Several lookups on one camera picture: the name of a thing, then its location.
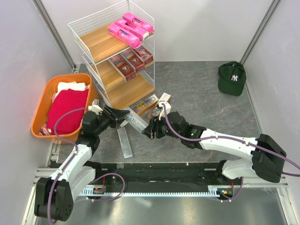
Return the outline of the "torn silver R&O toothpaste box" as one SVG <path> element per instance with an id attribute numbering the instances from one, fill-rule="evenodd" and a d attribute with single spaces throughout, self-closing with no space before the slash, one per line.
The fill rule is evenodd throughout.
<path id="1" fill-rule="evenodd" d="M 158 97 L 156 94 L 145 99 L 143 102 L 137 104 L 132 108 L 132 110 L 137 113 L 139 116 L 142 115 L 144 112 L 152 108 L 158 101 Z"/>

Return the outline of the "white folded cloth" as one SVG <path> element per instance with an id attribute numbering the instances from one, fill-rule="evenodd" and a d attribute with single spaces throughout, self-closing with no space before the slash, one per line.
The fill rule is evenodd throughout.
<path id="1" fill-rule="evenodd" d="M 90 85 L 86 85 L 84 82 L 59 82 L 57 85 L 57 92 L 52 96 L 52 102 L 55 101 L 55 98 L 63 90 L 75 90 L 75 91 L 84 91 L 90 88 Z"/>

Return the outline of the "pink toothpaste box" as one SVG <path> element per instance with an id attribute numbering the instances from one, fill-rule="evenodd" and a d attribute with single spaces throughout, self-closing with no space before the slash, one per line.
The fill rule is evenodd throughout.
<path id="1" fill-rule="evenodd" d="M 110 24 L 107 28 L 110 35 L 124 42 L 133 49 L 136 49 L 142 45 L 140 39 L 135 34 L 125 30 L 115 23 Z"/>
<path id="2" fill-rule="evenodd" d="M 125 19 L 118 19 L 115 21 L 115 24 L 120 26 L 121 28 L 133 33 L 136 35 L 141 41 L 144 41 L 148 36 L 149 32 L 141 27 L 135 27 L 127 23 Z"/>
<path id="3" fill-rule="evenodd" d="M 125 13 L 122 18 L 124 20 L 127 21 L 127 24 L 132 26 L 132 27 L 140 27 L 144 30 L 146 30 L 147 32 L 149 32 L 150 34 L 154 32 L 154 26 L 152 24 L 150 24 L 149 22 L 146 22 L 145 20 L 143 20 L 142 18 L 127 12 Z"/>

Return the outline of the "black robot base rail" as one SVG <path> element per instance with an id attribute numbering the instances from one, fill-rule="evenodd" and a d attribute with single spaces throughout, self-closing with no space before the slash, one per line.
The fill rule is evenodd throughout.
<path id="1" fill-rule="evenodd" d="M 222 174 L 225 161 L 216 163 L 96 163 L 85 165 L 96 169 L 96 178 L 106 173 L 117 173 L 125 182 L 175 181 L 199 182 L 202 185 L 240 185 L 241 178 L 230 179 Z"/>

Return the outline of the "dark green NY cap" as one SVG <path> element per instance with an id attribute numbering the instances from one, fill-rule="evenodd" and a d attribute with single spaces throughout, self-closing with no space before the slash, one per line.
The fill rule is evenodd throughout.
<path id="1" fill-rule="evenodd" d="M 240 96 L 243 92 L 247 77 L 244 66 L 236 61 L 222 64 L 218 68 L 218 89 L 220 92 Z"/>

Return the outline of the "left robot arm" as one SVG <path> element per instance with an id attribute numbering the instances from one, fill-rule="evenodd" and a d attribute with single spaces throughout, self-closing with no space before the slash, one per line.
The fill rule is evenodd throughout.
<path id="1" fill-rule="evenodd" d="M 78 138 L 76 142 L 69 142 L 73 145 L 70 155 L 52 175 L 42 177 L 36 183 L 35 216 L 47 218 L 51 225 L 68 220 L 82 190 L 103 179 L 103 173 L 97 169 L 101 165 L 92 166 L 89 161 L 100 144 L 99 135 L 108 127 L 116 128 L 129 113 L 129 110 L 109 106 L 86 108 Z"/>

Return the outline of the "red 3D toothpaste box floor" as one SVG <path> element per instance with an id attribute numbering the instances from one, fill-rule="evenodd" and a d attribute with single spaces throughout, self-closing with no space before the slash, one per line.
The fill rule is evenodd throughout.
<path id="1" fill-rule="evenodd" d="M 121 57 L 120 54 L 110 57 L 108 62 L 121 75 L 124 81 L 129 82 L 136 77 L 134 69 Z"/>

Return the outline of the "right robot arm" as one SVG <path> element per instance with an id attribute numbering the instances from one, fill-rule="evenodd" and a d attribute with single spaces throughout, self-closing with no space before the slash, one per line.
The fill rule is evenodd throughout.
<path id="1" fill-rule="evenodd" d="M 166 118 L 152 117 L 142 133 L 150 139 L 177 138 L 191 149 L 215 150 L 238 156 L 238 160 L 220 161 L 221 169 L 215 172 L 214 177 L 222 185 L 235 178 L 252 175 L 278 183 L 283 173 L 286 153 L 269 135 L 260 134 L 258 138 L 225 135 L 189 124 L 178 112 L 171 112 Z"/>

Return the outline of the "red 3D box on shelf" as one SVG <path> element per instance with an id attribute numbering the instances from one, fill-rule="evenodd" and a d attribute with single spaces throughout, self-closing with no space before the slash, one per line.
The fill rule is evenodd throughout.
<path id="1" fill-rule="evenodd" d="M 134 49 L 134 51 L 137 53 L 137 55 L 143 60 L 144 64 L 147 65 L 149 63 L 151 63 L 154 59 L 153 59 L 153 54 L 150 53 L 146 48 L 144 48 L 143 46 L 140 46 L 136 49 Z"/>

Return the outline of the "silver Protefix toothpaste box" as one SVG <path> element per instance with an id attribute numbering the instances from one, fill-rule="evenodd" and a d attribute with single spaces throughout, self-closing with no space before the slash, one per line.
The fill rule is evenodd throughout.
<path id="1" fill-rule="evenodd" d="M 142 119 L 137 113 L 135 113 L 131 108 L 124 108 L 125 111 L 129 111 L 126 115 L 125 121 L 131 125 L 138 133 L 142 134 L 143 130 L 148 126 L 148 123 Z"/>

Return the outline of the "orange silver R&O toothpaste box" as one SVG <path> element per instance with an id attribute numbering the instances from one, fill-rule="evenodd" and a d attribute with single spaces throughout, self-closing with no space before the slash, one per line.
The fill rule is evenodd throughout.
<path id="1" fill-rule="evenodd" d="M 163 93 L 160 99 L 158 100 L 155 108 L 148 114 L 148 119 L 152 117 L 159 117 L 160 113 L 164 112 L 163 103 L 169 102 L 171 99 L 171 95 L 167 93 Z"/>

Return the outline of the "orange plastic tub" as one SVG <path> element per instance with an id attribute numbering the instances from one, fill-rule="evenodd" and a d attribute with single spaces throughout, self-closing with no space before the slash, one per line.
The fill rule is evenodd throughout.
<path id="1" fill-rule="evenodd" d="M 36 109 L 32 124 L 31 124 L 31 133 L 39 139 L 48 140 L 52 143 L 57 144 L 66 144 L 66 141 L 60 140 L 55 135 L 39 135 L 40 129 L 47 122 L 48 117 L 47 113 L 50 110 L 52 105 L 52 97 L 53 94 L 57 91 L 58 83 L 60 82 L 77 82 L 77 83 L 85 83 L 90 86 L 86 106 L 92 105 L 94 99 L 98 99 L 98 92 L 95 89 L 93 84 L 93 80 L 89 74 L 86 73 L 76 73 L 76 74 L 66 74 L 66 75 L 58 75 L 53 77 L 48 81 L 43 90 L 42 96 L 38 103 L 38 107 Z"/>

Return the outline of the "red 3D toothpaste box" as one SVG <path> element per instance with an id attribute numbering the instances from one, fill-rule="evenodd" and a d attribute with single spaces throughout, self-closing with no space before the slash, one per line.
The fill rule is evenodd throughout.
<path id="1" fill-rule="evenodd" d="M 132 49 L 126 49 L 122 51 L 120 55 L 129 65 L 132 66 L 136 74 L 145 69 L 145 63 Z"/>

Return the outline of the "red folded cloth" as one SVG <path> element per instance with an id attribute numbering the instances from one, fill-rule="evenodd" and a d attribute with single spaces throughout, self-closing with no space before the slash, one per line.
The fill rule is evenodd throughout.
<path id="1" fill-rule="evenodd" d="M 54 135 L 54 128 L 59 135 L 76 131 L 82 121 L 89 90 L 63 90 L 55 98 L 47 116 L 46 128 Z"/>

